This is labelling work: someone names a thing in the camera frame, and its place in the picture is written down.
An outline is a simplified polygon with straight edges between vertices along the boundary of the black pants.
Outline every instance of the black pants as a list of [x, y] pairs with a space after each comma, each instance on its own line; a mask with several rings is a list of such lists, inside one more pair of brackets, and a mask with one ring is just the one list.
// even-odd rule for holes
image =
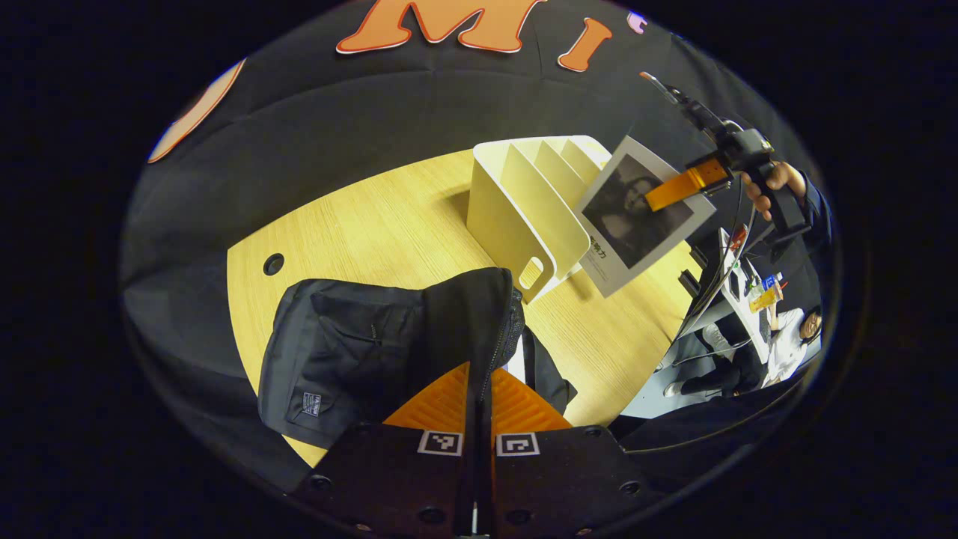
[[[735, 315], [726, 316], [716, 325], [722, 336], [733, 344], [748, 339], [748, 334]], [[702, 342], [710, 352], [715, 352], [708, 343]], [[682, 384], [683, 395], [715, 389], [721, 389], [724, 396], [730, 396], [735, 391], [744, 393], [760, 386], [768, 374], [768, 365], [759, 360], [758, 353], [750, 344], [736, 350], [731, 362], [719, 354], [713, 355], [712, 359], [716, 364], [715, 370], [686, 380]]]

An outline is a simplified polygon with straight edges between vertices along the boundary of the sneaker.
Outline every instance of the sneaker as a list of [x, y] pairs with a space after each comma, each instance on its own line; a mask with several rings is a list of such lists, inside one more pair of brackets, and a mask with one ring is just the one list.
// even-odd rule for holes
[[662, 395], [666, 397], [674, 397], [676, 395], [682, 394], [682, 384], [683, 382], [672, 382], [671, 384], [665, 386], [665, 390], [662, 391]]

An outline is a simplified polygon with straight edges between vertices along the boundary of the hand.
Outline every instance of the hand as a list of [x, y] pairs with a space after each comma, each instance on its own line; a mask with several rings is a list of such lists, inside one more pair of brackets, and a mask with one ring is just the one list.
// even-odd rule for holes
[[[798, 199], [798, 205], [804, 208], [805, 178], [788, 163], [772, 161], [772, 164], [775, 165], [775, 168], [772, 170], [772, 174], [768, 175], [768, 180], [765, 181], [765, 184], [772, 191], [778, 191], [782, 189], [783, 185], [788, 184], [788, 188], [791, 189], [795, 198]], [[761, 213], [766, 221], [771, 221], [772, 214], [768, 211], [772, 207], [771, 200], [762, 194], [762, 190], [759, 189], [758, 185], [752, 183], [752, 178], [748, 177], [748, 174], [741, 173], [741, 181], [745, 184], [745, 194], [748, 195], [752, 203], [755, 204], [755, 210]]]

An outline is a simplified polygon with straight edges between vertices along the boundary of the black fabric backdrop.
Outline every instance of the black fabric backdrop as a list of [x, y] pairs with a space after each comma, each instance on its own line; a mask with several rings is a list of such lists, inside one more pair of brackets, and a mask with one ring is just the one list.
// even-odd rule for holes
[[[681, 170], [711, 148], [641, 71], [759, 128], [779, 158], [821, 185], [773, 106], [683, 38], [652, 24], [635, 34], [617, 6], [539, 4], [512, 55], [466, 48], [454, 35], [429, 44], [411, 12], [408, 43], [338, 55], [335, 44], [371, 5], [336, 8], [251, 54], [205, 121], [144, 169], [123, 235], [123, 302], [150, 379], [206, 445], [283, 490], [307, 467], [260, 422], [226, 294], [226, 250], [258, 228], [365, 177], [490, 140], [587, 134], [612, 151], [630, 133]], [[556, 59], [586, 16], [613, 38], [588, 71], [574, 73]], [[731, 223], [736, 196], [733, 189], [713, 199], [718, 212], [693, 243]], [[749, 209], [742, 205], [740, 220]]]

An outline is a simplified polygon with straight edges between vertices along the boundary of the backpack zipper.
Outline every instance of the backpack zipper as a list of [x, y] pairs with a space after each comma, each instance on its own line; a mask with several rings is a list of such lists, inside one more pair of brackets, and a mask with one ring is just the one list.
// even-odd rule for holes
[[492, 372], [496, 369], [496, 365], [499, 363], [499, 352], [506, 348], [505, 344], [513, 337], [518, 339], [518, 337], [514, 335], [515, 332], [513, 331], [513, 326], [515, 325], [516, 312], [522, 308], [522, 293], [516, 290], [515, 287], [512, 286], [512, 283], [512, 279], [509, 278], [509, 301], [506, 302], [506, 313], [503, 313], [502, 321], [499, 322], [499, 332], [496, 336], [495, 348], [492, 349], [492, 359], [489, 363], [489, 368], [486, 369], [486, 376], [483, 380], [482, 389], [479, 391], [479, 402], [486, 400], [486, 387], [489, 386], [489, 381], [492, 378]]

